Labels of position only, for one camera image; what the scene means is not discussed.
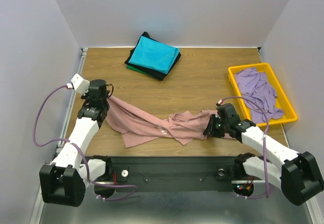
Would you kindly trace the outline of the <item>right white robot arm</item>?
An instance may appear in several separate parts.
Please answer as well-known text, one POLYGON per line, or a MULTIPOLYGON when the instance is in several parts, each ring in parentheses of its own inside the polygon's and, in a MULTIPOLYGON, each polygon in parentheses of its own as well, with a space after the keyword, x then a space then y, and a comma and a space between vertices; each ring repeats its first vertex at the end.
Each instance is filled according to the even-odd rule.
POLYGON ((210 116, 204 135, 231 137, 263 155, 240 154, 233 166, 237 178, 254 176, 268 181, 282 191, 294 205, 301 205, 323 191, 323 177, 315 157, 309 153, 292 150, 248 119, 241 120, 231 103, 219 101, 217 113, 210 116))

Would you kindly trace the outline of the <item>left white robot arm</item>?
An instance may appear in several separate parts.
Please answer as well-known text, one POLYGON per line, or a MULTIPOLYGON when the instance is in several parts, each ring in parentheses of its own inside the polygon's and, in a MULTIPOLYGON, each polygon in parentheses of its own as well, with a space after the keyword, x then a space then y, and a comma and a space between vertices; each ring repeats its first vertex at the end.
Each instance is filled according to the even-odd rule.
POLYGON ((70 137, 53 161, 41 167, 39 180, 45 203, 78 207, 89 185, 98 178, 106 181, 112 177, 109 157, 94 156, 87 160, 84 155, 107 117, 110 93, 106 81, 88 81, 78 74, 66 87, 81 94, 84 103, 70 137))

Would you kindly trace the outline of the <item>pink t shirt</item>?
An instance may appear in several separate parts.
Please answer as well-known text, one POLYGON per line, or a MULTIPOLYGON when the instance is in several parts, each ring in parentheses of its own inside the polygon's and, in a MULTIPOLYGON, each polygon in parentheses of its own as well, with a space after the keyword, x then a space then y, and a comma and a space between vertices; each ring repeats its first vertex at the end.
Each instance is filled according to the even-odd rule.
POLYGON ((132 148, 159 139, 175 139, 182 145, 193 140, 205 140, 203 132, 215 110, 202 110, 198 114, 189 111, 175 113, 160 119, 115 96, 108 100, 109 110, 106 121, 115 131, 121 133, 124 146, 132 148))

